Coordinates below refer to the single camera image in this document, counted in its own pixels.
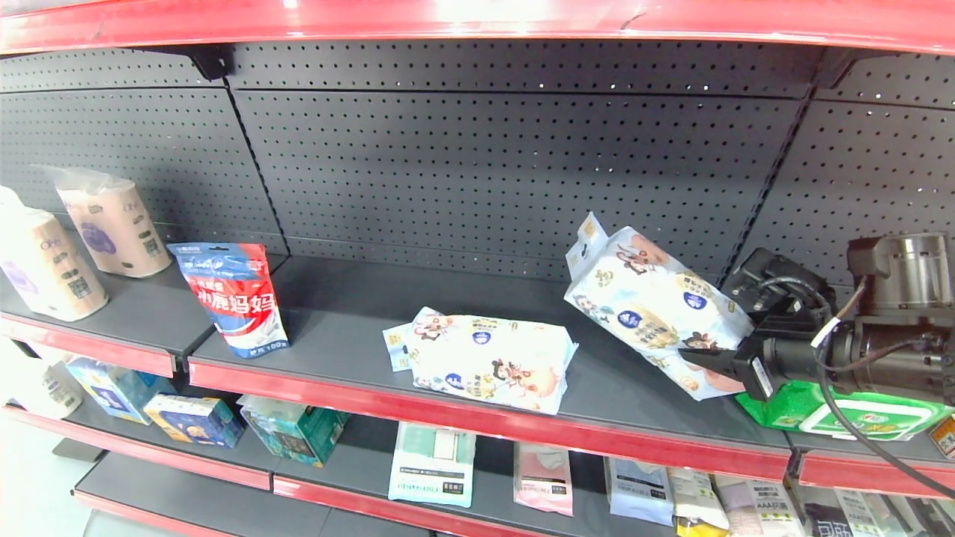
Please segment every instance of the white package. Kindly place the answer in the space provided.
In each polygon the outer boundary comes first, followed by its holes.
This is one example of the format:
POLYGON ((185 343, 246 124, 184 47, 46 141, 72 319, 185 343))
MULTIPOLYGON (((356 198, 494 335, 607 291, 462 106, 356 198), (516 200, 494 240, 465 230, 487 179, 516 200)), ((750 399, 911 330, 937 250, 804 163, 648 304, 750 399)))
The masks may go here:
POLYGON ((564 327, 430 308, 414 318, 405 345, 415 386, 550 415, 577 350, 564 327))
POLYGON ((610 514, 673 526, 673 493, 665 466, 604 458, 610 514))
POLYGON ((649 239, 624 227, 607 236, 593 213, 567 252, 563 299, 660 368, 696 400, 743 391, 731 378, 686 362, 678 349, 735 349, 749 316, 649 239))

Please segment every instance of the tissue package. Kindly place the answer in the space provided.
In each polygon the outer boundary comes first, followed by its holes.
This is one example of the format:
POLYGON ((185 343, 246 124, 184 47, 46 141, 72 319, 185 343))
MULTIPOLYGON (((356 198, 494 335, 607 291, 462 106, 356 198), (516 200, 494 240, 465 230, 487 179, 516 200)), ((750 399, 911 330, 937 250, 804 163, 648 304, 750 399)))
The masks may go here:
POLYGON ((145 278, 172 263, 136 184, 83 168, 50 168, 56 192, 79 231, 96 267, 145 278))
POLYGON ((272 455, 321 468, 350 414, 267 397, 242 396, 242 416, 272 455))
POLYGON ((514 442, 514 502, 538 511, 574 516, 567 450, 514 442))
POLYGON ((242 436, 242 424, 219 398, 157 394, 145 410, 173 440, 235 447, 242 436))
POLYGON ((189 287, 239 358, 288 347, 262 245, 170 245, 189 287))
POLYGON ((405 345, 420 388, 551 415, 577 350, 564 327, 429 308, 414 318, 405 345))
POLYGON ((567 265, 572 282, 564 300, 694 399, 743 391, 739 382, 684 361, 677 349, 735 349, 753 331, 749 316, 646 237, 630 227, 607 237, 590 213, 567 265))
POLYGON ((726 537, 730 521, 713 492, 710 476, 687 468, 668 468, 673 489, 673 525, 680 537, 726 537))
POLYGON ((72 322, 106 305, 106 291, 52 214, 23 206, 0 187, 0 222, 0 269, 27 308, 72 322))
POLYGON ((673 493, 664 466, 604 458, 610 514, 673 526, 673 493))
POLYGON ((802 523, 782 483, 716 476, 733 537, 805 537, 802 523))
POLYGON ((401 421, 389 500, 471 506, 477 435, 401 421))
POLYGON ((86 393, 103 407, 106 414, 144 425, 152 423, 143 410, 146 403, 160 392, 174 393, 168 378, 133 371, 86 356, 70 359, 66 368, 86 393))

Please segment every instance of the boxed product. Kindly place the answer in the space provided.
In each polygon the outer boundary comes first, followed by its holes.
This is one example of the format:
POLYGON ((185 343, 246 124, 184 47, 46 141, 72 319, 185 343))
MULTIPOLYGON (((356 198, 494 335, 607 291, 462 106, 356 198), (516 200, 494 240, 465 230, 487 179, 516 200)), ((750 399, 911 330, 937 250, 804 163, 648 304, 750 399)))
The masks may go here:
MULTIPOLYGON (((952 411, 939 403, 874 393, 846 396, 833 392, 833 398, 842 413, 873 440, 909 440, 952 411)), ((855 439, 830 412, 822 388, 814 382, 791 380, 769 402, 746 394, 739 394, 736 400, 764 427, 855 439)))
POLYGON ((564 327, 424 308, 405 334, 414 385, 557 414, 577 350, 564 327))
POLYGON ((574 487, 566 449, 514 442, 514 502, 574 516, 574 487))
POLYGON ((793 500, 782 483, 715 476, 733 537, 805 537, 793 500))
POLYGON ((264 246, 179 243, 169 249, 232 353, 257 358, 288 347, 264 246))
POLYGON ((321 468, 350 414, 267 397, 242 396, 241 414, 272 455, 321 468))
POLYGON ((567 252, 563 299, 660 368, 696 400, 743 391, 736 380, 689 364, 678 349, 735 349, 750 317, 649 239, 624 227, 607 236, 593 213, 567 252))
POLYGON ((235 447, 243 427, 216 397, 157 394, 145 411, 173 440, 235 447))
POLYGON ((673 493, 664 466, 604 458, 610 514, 673 526, 673 493))
POLYGON ((471 506, 478 436, 401 421, 389 500, 471 506))
POLYGON ((160 392, 175 393, 168 378, 86 356, 70 359, 66 368, 106 414, 144 425, 153 422, 144 411, 146 403, 160 392))
POLYGON ((688 468, 668 468, 673 489, 673 525, 680 537, 726 537, 730 521, 713 492, 710 476, 688 468))

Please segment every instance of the light blue package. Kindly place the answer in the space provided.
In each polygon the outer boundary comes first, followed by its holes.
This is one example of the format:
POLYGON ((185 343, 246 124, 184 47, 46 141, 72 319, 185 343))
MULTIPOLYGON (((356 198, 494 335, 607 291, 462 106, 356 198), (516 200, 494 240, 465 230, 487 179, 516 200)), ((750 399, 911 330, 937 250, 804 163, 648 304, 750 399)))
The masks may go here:
POLYGON ((673 526, 673 494, 664 466, 607 457, 604 470, 610 514, 673 526))
POLYGON ((471 506, 478 436, 401 421, 388 499, 471 506))

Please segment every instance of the perforated metal panel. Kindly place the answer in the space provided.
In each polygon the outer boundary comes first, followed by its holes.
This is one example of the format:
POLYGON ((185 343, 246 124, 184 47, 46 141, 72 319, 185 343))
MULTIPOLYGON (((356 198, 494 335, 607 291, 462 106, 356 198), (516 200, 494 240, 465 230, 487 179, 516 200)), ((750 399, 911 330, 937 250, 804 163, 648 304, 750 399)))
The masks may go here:
POLYGON ((802 97, 821 49, 642 40, 418 40, 235 47, 238 89, 802 97))
POLYGON ((814 102, 744 255, 769 247, 830 282, 851 285, 850 239, 955 233, 955 112, 814 102))
POLYGON ((197 86, 208 81, 180 55, 126 49, 30 54, 0 60, 0 92, 197 86))
POLYGON ((157 222, 277 234, 225 89, 4 94, 3 183, 25 204, 63 206, 31 164, 126 177, 157 222))
POLYGON ((523 274, 527 262, 556 278, 587 210, 718 273, 797 107, 725 97, 236 95, 288 237, 404 248, 386 257, 416 264, 432 255, 416 248, 467 252, 482 271, 511 266, 487 254, 510 256, 521 269, 507 273, 523 274), (560 260, 559 269, 539 260, 560 260))
POLYGON ((817 98, 955 110, 955 57, 896 54, 860 60, 817 98))

